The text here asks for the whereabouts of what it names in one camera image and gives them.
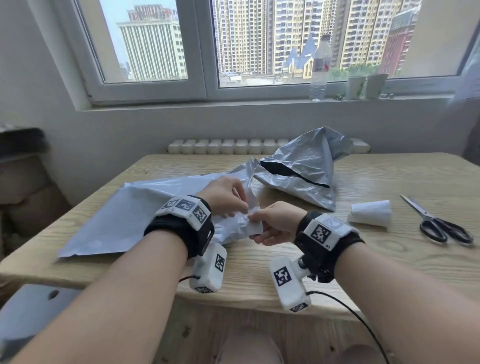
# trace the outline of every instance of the black scissor handle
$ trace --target black scissor handle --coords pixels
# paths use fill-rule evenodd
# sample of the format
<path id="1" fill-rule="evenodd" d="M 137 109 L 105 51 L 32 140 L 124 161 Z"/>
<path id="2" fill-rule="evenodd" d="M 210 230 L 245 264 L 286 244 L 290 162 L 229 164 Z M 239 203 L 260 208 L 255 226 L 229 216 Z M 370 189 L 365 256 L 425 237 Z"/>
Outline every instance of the black scissor handle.
<path id="1" fill-rule="evenodd" d="M 473 236 L 461 226 L 452 222 L 435 218 L 434 222 L 440 225 L 440 228 L 445 231 L 452 239 L 457 240 L 460 244 L 465 246 L 473 246 Z"/>
<path id="2" fill-rule="evenodd" d="M 422 221 L 420 223 L 420 232 L 439 243 L 446 243 L 448 240 L 447 234 L 443 232 L 434 219 Z"/>

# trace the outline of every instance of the tree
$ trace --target tree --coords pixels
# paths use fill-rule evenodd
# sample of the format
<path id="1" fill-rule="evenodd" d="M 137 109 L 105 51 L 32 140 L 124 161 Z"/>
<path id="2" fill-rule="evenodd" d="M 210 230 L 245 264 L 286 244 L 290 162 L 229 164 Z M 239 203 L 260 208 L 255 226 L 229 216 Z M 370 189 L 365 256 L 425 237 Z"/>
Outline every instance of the tree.
<path id="1" fill-rule="evenodd" d="M 366 76 L 372 73 L 377 73 L 379 68 L 379 64 L 371 63 L 353 64 L 347 68 L 333 68 L 328 74 L 328 80 L 345 81 L 350 76 Z"/>

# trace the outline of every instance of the wristband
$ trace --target wristband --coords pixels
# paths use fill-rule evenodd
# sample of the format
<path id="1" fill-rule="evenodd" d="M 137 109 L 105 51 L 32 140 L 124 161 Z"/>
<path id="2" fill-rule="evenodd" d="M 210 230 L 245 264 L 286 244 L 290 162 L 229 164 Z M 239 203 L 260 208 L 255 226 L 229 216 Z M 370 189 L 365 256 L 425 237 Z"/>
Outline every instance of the wristband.
<path id="1" fill-rule="evenodd" d="M 335 264 L 350 245 L 364 243 L 359 231 L 330 214 L 308 212 L 300 221 L 294 244 L 302 250 L 304 268 L 319 282 L 334 279 Z"/>
<path id="2" fill-rule="evenodd" d="M 176 233 L 185 243 L 189 259 L 202 256 L 215 233 L 210 206 L 200 197 L 172 197 L 155 215 L 144 235 L 155 230 Z"/>

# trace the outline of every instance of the grey mailer bag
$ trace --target grey mailer bag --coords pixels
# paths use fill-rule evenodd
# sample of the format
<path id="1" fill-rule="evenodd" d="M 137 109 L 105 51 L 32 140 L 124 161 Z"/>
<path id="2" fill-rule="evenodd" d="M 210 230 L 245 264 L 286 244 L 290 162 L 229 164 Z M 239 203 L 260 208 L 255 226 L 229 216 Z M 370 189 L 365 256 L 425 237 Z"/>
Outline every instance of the grey mailer bag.
<path id="1" fill-rule="evenodd" d="M 252 192 L 252 160 L 227 174 L 242 181 L 249 202 L 249 213 L 258 209 Z M 195 194 L 210 181 L 225 173 L 204 176 L 166 178 L 126 183 L 99 209 L 59 250 L 59 257 L 121 253 L 130 250 L 142 237 L 155 212 L 171 197 Z M 235 217 L 214 216 L 215 234 L 212 242 L 226 244 L 263 232 L 261 223 L 249 222 L 238 212 Z"/>
<path id="2" fill-rule="evenodd" d="M 322 127 L 281 146 L 271 157 L 254 160 L 263 184 L 335 211 L 333 162 L 351 153 L 350 138 Z"/>

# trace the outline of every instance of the sky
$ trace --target sky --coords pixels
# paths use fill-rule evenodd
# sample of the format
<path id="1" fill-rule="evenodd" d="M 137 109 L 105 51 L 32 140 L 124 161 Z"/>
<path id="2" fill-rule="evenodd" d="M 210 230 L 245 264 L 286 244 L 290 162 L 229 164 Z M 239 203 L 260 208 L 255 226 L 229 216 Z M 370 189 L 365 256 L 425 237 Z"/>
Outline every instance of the sky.
<path id="1" fill-rule="evenodd" d="M 175 0 L 100 0 L 119 63 L 125 63 L 128 57 L 117 23 L 127 22 L 129 20 L 127 11 L 133 10 L 135 5 L 147 4 L 160 4 L 164 8 L 177 9 Z"/>

